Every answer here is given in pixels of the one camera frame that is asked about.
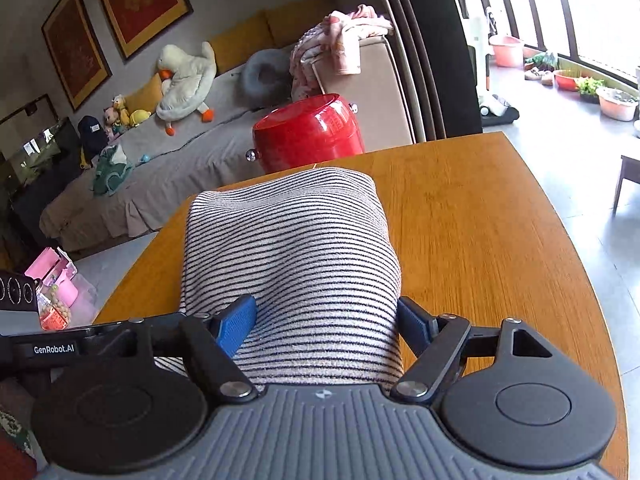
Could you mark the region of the striped knit sweater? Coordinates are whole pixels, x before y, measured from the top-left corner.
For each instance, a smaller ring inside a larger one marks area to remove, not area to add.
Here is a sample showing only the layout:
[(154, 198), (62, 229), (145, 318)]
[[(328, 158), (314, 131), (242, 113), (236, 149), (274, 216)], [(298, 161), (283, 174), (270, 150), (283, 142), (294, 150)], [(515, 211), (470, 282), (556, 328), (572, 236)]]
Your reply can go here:
[(337, 167), (196, 196), (180, 309), (218, 314), (243, 295), (257, 318), (234, 362), (256, 386), (377, 384), (404, 366), (401, 272), (374, 181)]

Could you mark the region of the snack jar red label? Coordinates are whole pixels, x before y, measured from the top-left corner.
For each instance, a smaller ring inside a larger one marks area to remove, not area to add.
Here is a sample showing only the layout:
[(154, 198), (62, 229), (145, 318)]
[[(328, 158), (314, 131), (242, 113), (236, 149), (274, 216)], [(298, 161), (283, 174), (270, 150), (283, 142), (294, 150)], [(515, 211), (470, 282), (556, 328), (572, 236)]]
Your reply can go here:
[(65, 330), (70, 325), (70, 308), (58, 296), (58, 286), (40, 285), (37, 290), (40, 326), (46, 332)]

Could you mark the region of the pink storage box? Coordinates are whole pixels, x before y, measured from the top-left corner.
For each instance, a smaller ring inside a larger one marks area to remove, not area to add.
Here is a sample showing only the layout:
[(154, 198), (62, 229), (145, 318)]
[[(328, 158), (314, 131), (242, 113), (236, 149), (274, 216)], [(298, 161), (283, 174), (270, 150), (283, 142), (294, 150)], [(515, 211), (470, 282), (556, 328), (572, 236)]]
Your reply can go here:
[(73, 283), (77, 268), (61, 248), (44, 248), (25, 274), (34, 280), (40, 280), (43, 286), (56, 286), (56, 296), (66, 307), (71, 307), (78, 297), (78, 289)]

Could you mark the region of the grey covered sofa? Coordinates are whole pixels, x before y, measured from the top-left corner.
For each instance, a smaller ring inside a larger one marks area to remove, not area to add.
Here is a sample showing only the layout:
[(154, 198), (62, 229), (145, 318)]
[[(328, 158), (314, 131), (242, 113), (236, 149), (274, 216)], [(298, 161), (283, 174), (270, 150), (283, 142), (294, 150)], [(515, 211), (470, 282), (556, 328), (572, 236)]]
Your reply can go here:
[(134, 166), (114, 195), (94, 196), (94, 172), (84, 171), (45, 206), (42, 234), (66, 252), (83, 252), (159, 230), (191, 195), (260, 176), (259, 162), (245, 153), (253, 146), (253, 127), (281, 104), (252, 110), (243, 101), (244, 65), (215, 78), (207, 97), (215, 118), (204, 124), (192, 114), (166, 136), (150, 118), (128, 131), (119, 144)]

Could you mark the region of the green cloth on sofa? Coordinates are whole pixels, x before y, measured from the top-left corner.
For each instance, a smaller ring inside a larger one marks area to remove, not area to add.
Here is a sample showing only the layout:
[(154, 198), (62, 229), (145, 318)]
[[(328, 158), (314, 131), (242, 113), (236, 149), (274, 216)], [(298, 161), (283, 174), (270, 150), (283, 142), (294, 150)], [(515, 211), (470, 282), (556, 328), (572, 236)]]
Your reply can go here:
[(130, 176), (134, 166), (119, 144), (109, 145), (99, 154), (92, 182), (94, 196), (114, 195)]

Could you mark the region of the glass fish tank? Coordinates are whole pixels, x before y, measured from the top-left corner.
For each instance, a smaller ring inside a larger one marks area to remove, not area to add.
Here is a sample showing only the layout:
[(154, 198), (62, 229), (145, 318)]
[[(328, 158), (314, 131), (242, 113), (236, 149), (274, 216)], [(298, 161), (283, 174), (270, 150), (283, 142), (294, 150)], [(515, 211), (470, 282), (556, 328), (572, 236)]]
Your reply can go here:
[(79, 149), (70, 118), (58, 114), (47, 93), (38, 96), (1, 118), (1, 187), (12, 196)]

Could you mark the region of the red round stool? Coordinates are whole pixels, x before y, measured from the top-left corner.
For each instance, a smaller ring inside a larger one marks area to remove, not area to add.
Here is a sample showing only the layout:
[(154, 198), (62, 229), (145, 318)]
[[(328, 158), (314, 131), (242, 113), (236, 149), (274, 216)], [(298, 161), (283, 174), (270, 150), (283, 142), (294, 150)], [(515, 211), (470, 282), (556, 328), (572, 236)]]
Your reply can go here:
[(364, 144), (357, 109), (337, 93), (317, 94), (282, 106), (253, 127), (245, 153), (267, 174), (360, 155)]

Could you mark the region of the small plush toys group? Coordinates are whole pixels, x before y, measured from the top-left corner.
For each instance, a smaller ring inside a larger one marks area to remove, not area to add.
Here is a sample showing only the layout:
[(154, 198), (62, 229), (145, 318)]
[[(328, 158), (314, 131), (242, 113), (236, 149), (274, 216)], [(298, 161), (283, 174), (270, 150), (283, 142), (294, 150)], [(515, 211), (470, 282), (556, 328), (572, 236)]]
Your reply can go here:
[(148, 110), (138, 108), (130, 112), (126, 98), (119, 94), (112, 99), (112, 104), (103, 111), (104, 129), (107, 137), (116, 139), (131, 128), (136, 128), (151, 117)]

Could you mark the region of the grey round neck pillow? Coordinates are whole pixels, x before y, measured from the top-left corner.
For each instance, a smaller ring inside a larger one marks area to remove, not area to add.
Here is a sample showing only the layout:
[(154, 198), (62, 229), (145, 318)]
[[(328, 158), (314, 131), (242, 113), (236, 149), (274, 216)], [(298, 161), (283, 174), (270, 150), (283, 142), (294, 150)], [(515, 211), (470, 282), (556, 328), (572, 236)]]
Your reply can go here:
[(243, 101), (252, 110), (281, 104), (291, 97), (290, 57), (279, 49), (255, 52), (240, 76)]

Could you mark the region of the white duck plush toy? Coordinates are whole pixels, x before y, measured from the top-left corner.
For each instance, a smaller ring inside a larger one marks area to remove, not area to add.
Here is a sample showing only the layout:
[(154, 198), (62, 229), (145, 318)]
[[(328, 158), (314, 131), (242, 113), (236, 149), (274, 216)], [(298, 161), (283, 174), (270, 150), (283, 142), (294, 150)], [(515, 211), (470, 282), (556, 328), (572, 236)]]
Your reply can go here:
[(201, 44), (200, 55), (190, 55), (174, 44), (160, 51), (157, 69), (163, 97), (155, 114), (165, 124), (168, 136), (175, 134), (174, 122), (193, 112), (201, 115), (202, 122), (214, 120), (214, 110), (206, 104), (210, 88), (217, 75), (215, 52), (208, 41)]

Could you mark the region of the yellow sofa cushion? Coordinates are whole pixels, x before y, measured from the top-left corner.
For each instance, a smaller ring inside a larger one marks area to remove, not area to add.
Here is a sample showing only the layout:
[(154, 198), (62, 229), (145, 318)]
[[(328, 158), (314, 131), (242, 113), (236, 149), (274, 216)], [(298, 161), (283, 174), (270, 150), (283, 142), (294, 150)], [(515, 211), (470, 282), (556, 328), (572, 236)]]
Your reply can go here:
[[(334, 0), (298, 0), (275, 9), (260, 11), (208, 41), (215, 52), (217, 75), (244, 64), (255, 52), (295, 44), (303, 33), (332, 10)], [(142, 108), (155, 114), (163, 97), (162, 80), (156, 72), (137, 92), (125, 96), (130, 112)]]

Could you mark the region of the pink blanket pile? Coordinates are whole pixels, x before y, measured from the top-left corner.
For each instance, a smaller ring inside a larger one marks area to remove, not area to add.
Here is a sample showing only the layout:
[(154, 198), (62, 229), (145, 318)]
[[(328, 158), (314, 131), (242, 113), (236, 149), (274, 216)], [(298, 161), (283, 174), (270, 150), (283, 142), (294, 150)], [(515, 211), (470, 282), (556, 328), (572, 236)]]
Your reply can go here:
[(345, 14), (332, 11), (319, 24), (307, 30), (297, 41), (290, 56), (291, 99), (307, 99), (319, 90), (312, 63), (327, 54), (338, 76), (361, 73), (359, 44), (371, 37), (383, 37), (393, 31), (393, 24), (375, 12), (373, 6), (360, 4)]

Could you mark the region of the red framed wall picture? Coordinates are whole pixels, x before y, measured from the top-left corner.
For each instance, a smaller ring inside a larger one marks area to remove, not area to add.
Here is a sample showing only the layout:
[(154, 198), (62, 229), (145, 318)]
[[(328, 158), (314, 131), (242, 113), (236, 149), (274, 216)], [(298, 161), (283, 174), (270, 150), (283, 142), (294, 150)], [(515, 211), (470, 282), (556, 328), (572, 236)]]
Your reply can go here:
[(66, 99), (77, 112), (112, 76), (85, 0), (58, 0), (41, 32)]

